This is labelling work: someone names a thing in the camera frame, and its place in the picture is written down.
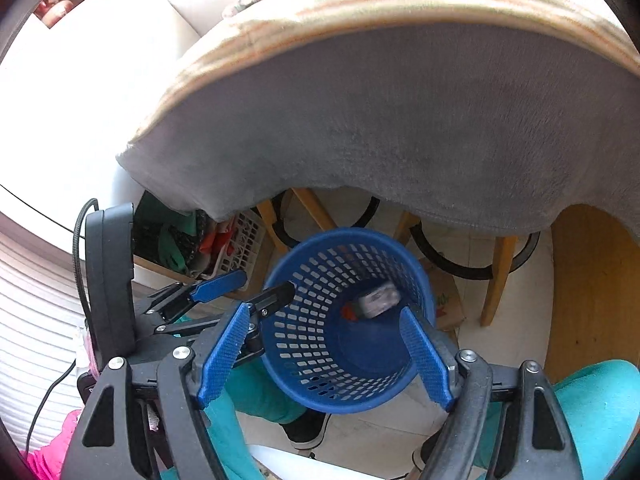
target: white plastic crate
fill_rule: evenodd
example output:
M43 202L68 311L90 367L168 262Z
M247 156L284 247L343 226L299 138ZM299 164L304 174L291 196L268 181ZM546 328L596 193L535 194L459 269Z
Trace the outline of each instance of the white plastic crate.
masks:
M262 219L253 211L244 211L234 217L234 234L220 251L211 274L202 275L206 280L242 269L246 273L246 283L238 290L246 290L254 273L255 262L266 229Z

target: black shoe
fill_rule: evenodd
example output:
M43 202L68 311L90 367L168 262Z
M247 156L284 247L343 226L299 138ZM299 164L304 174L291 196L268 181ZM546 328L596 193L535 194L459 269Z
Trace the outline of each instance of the black shoe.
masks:
M424 469L424 465L427 463L427 460L436 447L441 433L442 428L425 440L424 443L411 455L412 462L414 462L414 465L420 471Z
M308 409L293 422L281 426L295 449L309 450L322 444L330 417L329 413Z

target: pink cloth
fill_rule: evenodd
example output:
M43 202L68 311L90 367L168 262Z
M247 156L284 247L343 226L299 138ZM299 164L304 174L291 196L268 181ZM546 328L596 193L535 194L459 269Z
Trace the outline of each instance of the pink cloth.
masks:
M48 446L29 453L27 464L38 480L60 480L66 450L71 443L82 410L73 410L62 423L62 431Z

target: person's leg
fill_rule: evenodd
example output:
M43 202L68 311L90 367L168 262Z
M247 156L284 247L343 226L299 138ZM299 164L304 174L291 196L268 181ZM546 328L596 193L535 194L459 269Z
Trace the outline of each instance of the person's leg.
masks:
M260 359L232 370L225 388L236 410L280 424L295 449L311 450L322 444L330 415L289 398L273 382Z
M583 368L554 386L574 437L584 480L602 480L625 449L640 416L640 373L626 361ZM500 419L490 406L474 465L488 468Z
M211 421L207 433L229 480L264 480L244 442L231 396L223 390L204 409ZM162 472L162 480L177 480L175 469Z
M225 390L239 412L277 424L293 422L306 411L279 389L260 359L231 370Z

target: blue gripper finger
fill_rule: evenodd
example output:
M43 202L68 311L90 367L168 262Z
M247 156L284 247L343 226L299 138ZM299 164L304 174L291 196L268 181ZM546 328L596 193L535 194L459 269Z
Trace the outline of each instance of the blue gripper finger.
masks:
M222 393L226 379L240 353L242 343L249 330L249 306L241 303L234 312L228 312L218 325L203 330L192 349L196 352L193 368L200 387L196 400L201 409ZM208 355L200 353L200 348L211 348Z
M227 274L197 284L191 293L191 299L207 303L207 301L215 300L223 294L240 288L245 283L246 273L244 270L232 270Z
M424 318L418 320L417 316L420 314L413 312L408 306L402 309L400 335L414 360L429 398L448 412L455 401L449 387L449 370L440 358L433 342L427 336L425 329L428 330L431 327L424 327L423 323L428 323L428 321Z

